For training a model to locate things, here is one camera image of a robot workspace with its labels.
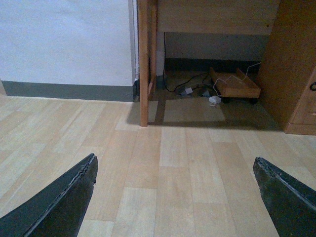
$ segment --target wooden desk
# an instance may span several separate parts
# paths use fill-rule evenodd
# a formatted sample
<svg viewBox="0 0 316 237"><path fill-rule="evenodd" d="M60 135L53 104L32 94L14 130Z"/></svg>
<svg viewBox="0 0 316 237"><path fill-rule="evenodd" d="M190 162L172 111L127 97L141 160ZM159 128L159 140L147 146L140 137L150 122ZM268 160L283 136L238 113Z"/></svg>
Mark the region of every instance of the wooden desk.
<svg viewBox="0 0 316 237"><path fill-rule="evenodd" d="M138 0L140 125L148 124L148 101L156 87L157 31L269 35L278 5L279 0Z"/></svg>
<svg viewBox="0 0 316 237"><path fill-rule="evenodd" d="M313 73L316 72L315 0L138 0L138 10L141 126L148 125L148 99L155 89L157 31L239 35L269 35L272 32L258 79L264 107L285 126L286 131L288 122L293 122L293 119L289 121L293 111L300 110L302 102L297 100L302 92L305 91L308 98L316 101L316 92L311 95L308 84L316 77L316 73ZM299 55L299 61L295 59L296 55ZM291 68L293 61L297 62L295 69ZM286 96L288 90L273 88L271 85L277 83L271 83L272 78L280 85L293 81L295 87L288 89L295 91L297 100L280 101L276 92L280 91ZM304 110L308 107L307 103L305 99ZM308 129L312 127L316 134L316 126L310 122L316 124L316 113L311 114Z"/></svg>

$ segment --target wooden floor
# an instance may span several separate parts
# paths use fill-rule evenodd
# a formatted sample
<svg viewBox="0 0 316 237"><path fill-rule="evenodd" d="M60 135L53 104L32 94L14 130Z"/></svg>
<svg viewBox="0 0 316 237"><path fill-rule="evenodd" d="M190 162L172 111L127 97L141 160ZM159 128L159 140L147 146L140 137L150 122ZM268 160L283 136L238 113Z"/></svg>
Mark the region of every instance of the wooden floor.
<svg viewBox="0 0 316 237"><path fill-rule="evenodd" d="M316 137L238 126L236 111L229 126L205 98L163 108L151 102L152 125L141 128L137 103L2 92L0 216L89 153L99 171L80 237L278 236L252 172L257 156L316 189Z"/></svg>

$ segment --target laminate floor plank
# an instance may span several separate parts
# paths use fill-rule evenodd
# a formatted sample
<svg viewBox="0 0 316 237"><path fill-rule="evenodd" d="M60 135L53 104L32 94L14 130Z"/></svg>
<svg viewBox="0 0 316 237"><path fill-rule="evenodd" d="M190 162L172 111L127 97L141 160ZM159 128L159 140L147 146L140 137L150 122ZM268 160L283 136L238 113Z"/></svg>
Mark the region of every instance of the laminate floor plank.
<svg viewBox="0 0 316 237"><path fill-rule="evenodd" d="M236 143L213 143L228 203L240 237L278 236Z"/></svg>
<svg viewBox="0 0 316 237"><path fill-rule="evenodd" d="M78 237L111 237L114 222L84 219Z"/></svg>
<svg viewBox="0 0 316 237"><path fill-rule="evenodd" d="M126 187L158 187L160 138L160 127L139 129L125 181Z"/></svg>
<svg viewBox="0 0 316 237"><path fill-rule="evenodd" d="M237 237L228 203L195 203L194 216L199 237Z"/></svg>
<svg viewBox="0 0 316 237"><path fill-rule="evenodd" d="M112 237L154 236L156 189L124 188Z"/></svg>
<svg viewBox="0 0 316 237"><path fill-rule="evenodd" d="M207 128L186 128L194 202L227 203L224 184Z"/></svg>
<svg viewBox="0 0 316 237"><path fill-rule="evenodd" d="M74 153L81 146L85 137L99 118L105 104L90 104L86 106L78 117L65 131L59 143L56 144L54 152L64 153L65 151Z"/></svg>
<svg viewBox="0 0 316 237"><path fill-rule="evenodd" d="M99 163L86 219L115 221L137 133L115 131Z"/></svg>
<svg viewBox="0 0 316 237"><path fill-rule="evenodd" d="M159 169L155 236L196 236L188 168Z"/></svg>
<svg viewBox="0 0 316 237"><path fill-rule="evenodd" d="M160 166L188 167L185 129L162 127Z"/></svg>
<svg viewBox="0 0 316 237"><path fill-rule="evenodd" d="M83 142L84 146L105 147L125 110L126 105L119 102L108 102L98 120Z"/></svg>
<svg viewBox="0 0 316 237"><path fill-rule="evenodd" d="M276 166L302 166L303 163L285 142L279 132L257 131L261 143L275 161Z"/></svg>

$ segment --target wooden tray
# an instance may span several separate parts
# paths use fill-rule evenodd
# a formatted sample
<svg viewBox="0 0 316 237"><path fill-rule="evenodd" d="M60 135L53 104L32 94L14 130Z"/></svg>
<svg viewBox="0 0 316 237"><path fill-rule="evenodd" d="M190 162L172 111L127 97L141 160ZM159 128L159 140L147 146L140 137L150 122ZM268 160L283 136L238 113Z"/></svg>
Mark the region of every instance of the wooden tray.
<svg viewBox="0 0 316 237"><path fill-rule="evenodd" d="M259 98L261 89L246 75L237 68L236 73L216 73L214 69L210 68L210 75L212 81L216 83L217 92L222 97L234 97L234 98ZM241 79L230 78L231 75Z"/></svg>

